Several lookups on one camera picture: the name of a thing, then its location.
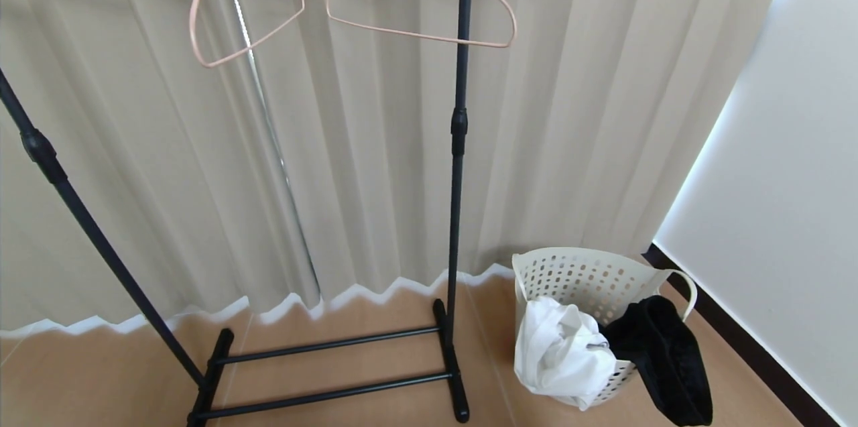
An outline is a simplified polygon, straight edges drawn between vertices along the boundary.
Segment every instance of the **baseboard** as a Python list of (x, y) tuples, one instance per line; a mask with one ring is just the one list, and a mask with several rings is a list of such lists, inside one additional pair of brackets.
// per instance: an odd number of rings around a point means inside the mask
[[(643, 258), (659, 269), (681, 270), (668, 256), (655, 244), (643, 254)], [(688, 298), (688, 286), (686, 282), (673, 275), (668, 280), (678, 292), (686, 299)], [(724, 338), (727, 344), (745, 360), (745, 363), (759, 376), (759, 378), (775, 393), (778, 399), (793, 412), (793, 415), (802, 425), (814, 427), (839, 427), (834, 418), (822, 408), (807, 391), (799, 385), (788, 372), (766, 351), (744, 328), (739, 326), (733, 317), (727, 314), (723, 308), (705, 290), (698, 288), (698, 301), (696, 311)]]

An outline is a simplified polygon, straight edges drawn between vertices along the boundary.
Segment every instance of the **clothes rack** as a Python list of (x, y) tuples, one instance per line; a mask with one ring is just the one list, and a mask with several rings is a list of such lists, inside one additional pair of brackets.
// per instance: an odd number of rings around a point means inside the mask
[[(471, 0), (459, 0), (458, 11), (458, 38), (468, 40), (470, 35), (470, 14)], [(205, 427), (206, 421), (212, 418), (222, 418), (241, 414), (251, 414), (252, 412), (262, 412), (272, 409), (288, 408), (288, 406), (298, 406), (313, 402), (321, 402), (322, 400), (339, 399), (342, 397), (357, 395), (360, 393), (370, 393), (370, 391), (387, 390), (389, 388), (407, 387), (419, 383), (429, 381), (447, 380), (450, 388), (450, 396), (453, 406), (453, 414), (456, 420), (461, 423), (468, 421), (470, 411), (468, 400), (465, 396), (465, 389), (462, 382), (462, 372), (460, 372), (458, 362), (456, 360), (456, 351), (453, 347), (453, 329), (454, 329), (454, 312), (456, 312), (456, 271), (459, 248), (459, 216), (462, 209), (462, 176), (463, 176), (463, 159), (465, 153), (465, 136), (468, 133), (468, 111), (465, 107), (465, 97), (468, 84), (468, 56), (469, 46), (466, 44), (457, 45), (456, 49), (456, 98), (454, 98), (453, 116), (450, 122), (450, 133), (452, 135), (452, 194), (450, 200), (450, 258), (448, 258), (448, 283), (447, 283), (447, 304), (444, 307), (444, 302), (437, 298), (432, 303), (432, 311), (435, 316), (435, 324), (432, 326), (423, 326), (408, 330), (400, 330), (396, 332), (387, 332), (374, 334), (362, 337), (349, 339), (340, 339), (339, 341), (331, 341), (319, 343), (315, 345), (301, 345), (301, 347), (289, 347), (272, 351), (260, 351), (259, 353), (247, 353), (237, 356), (230, 356), (229, 349), (233, 342), (233, 332), (229, 328), (221, 330), (217, 342), (214, 344), (214, 351), (211, 358), (208, 360), (205, 373), (199, 369), (193, 360), (190, 359), (187, 351), (184, 350), (178, 339), (172, 334), (163, 318), (158, 314), (152, 302), (149, 301), (146, 294), (140, 288), (131, 272), (123, 264), (113, 246), (107, 241), (98, 223), (86, 209), (86, 205), (80, 200), (77, 192), (68, 181), (68, 176), (62, 169), (62, 165), (56, 159), (56, 152), (53, 149), (50, 141), (34, 127), (33, 122), (27, 117), (24, 108), (12, 91), (12, 87), (6, 80), (3, 70), (0, 69), (0, 99), (3, 100), (6, 109), (9, 111), (16, 127), (21, 131), (21, 142), (24, 149), (30, 158), (39, 165), (40, 170), (49, 182), (55, 187), (62, 200), (71, 211), (74, 218), (80, 225), (80, 228), (86, 233), (86, 236), (92, 241), (95, 249), (98, 250), (101, 257), (107, 262), (113, 274), (116, 276), (119, 283), (125, 288), (126, 292), (134, 300), (137, 307), (140, 308), (142, 314), (148, 322), (158, 332), (160, 338), (176, 357), (178, 362), (182, 364), (188, 372), (191, 380), (197, 386), (196, 402), (193, 409), (187, 417), (187, 427)], [(307, 351), (325, 350), (328, 348), (348, 347), (349, 345), (358, 345), (374, 341), (390, 341), (390, 339), (399, 339), (403, 337), (421, 335), (425, 333), (438, 333), (439, 345), (441, 348), (442, 357), (444, 357), (444, 370), (438, 373), (429, 375), (417, 375), (407, 378), (402, 378), (393, 381), (381, 381), (362, 385), (359, 387), (343, 388), (340, 390), (324, 391), (324, 393), (314, 393), (298, 397), (292, 397), (282, 400), (271, 400), (270, 402), (260, 402), (242, 406), (231, 406), (230, 408), (212, 409), (212, 401), (215, 398), (218, 384), (223, 374), (224, 366), (229, 363), (249, 362), (254, 360), (271, 359), (271, 357), (281, 357), (285, 355), (294, 355), (298, 353), (307, 353)]]

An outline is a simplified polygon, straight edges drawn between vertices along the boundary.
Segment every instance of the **brown tile floor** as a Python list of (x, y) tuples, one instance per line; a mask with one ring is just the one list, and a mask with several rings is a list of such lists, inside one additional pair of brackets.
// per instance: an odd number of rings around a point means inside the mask
[[(441, 295), (441, 286), (436, 295)], [(512, 281), (461, 284), (456, 297), (456, 353), (471, 406), (472, 425), (669, 426), (640, 380), (603, 406), (579, 412), (534, 396), (512, 371), (515, 299)], [(682, 299), (665, 287), (674, 301)], [(358, 299), (312, 320), (293, 308), (264, 324), (248, 311), (224, 324), (189, 316), (178, 338), (203, 366), (218, 331), (235, 332), (233, 353), (325, 341), (368, 332), (432, 324), (431, 298), (400, 290), (387, 304)], [(701, 345), (715, 403), (714, 425), (800, 425), (726, 342), (697, 314), (689, 319)], [(0, 425), (180, 426), (196, 394), (193, 383), (149, 328), (127, 335), (107, 327), (79, 336), (59, 331), (0, 342)], [(230, 366), (215, 405), (238, 405), (442, 369), (438, 337), (423, 335), (300, 356)], [(368, 393), (297, 408), (212, 421), (222, 427), (289, 425), (457, 425), (446, 382)]]

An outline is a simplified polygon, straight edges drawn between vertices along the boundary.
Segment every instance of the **curtain fold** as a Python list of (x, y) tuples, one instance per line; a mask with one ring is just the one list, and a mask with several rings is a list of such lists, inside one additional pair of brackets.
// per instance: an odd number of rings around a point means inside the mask
[[(214, 70), (190, 52), (190, 0), (0, 2), (4, 72), (162, 314), (313, 305), (446, 268), (456, 46), (306, 1), (252, 62)], [(770, 0), (508, 1), (517, 41), (470, 50), (462, 271), (548, 245), (646, 249)], [(251, 39), (298, 6), (238, 3)], [(244, 46), (233, 0), (201, 8), (206, 56)], [(331, 9), (456, 35), (457, 0)], [(474, 0), (472, 38), (510, 30)], [(0, 125), (0, 327), (137, 313)]]

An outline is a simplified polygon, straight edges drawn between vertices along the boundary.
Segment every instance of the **white wall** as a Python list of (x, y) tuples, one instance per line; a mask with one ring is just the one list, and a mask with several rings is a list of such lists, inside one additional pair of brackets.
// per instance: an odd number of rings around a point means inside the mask
[(656, 244), (858, 425), (858, 0), (774, 0)]

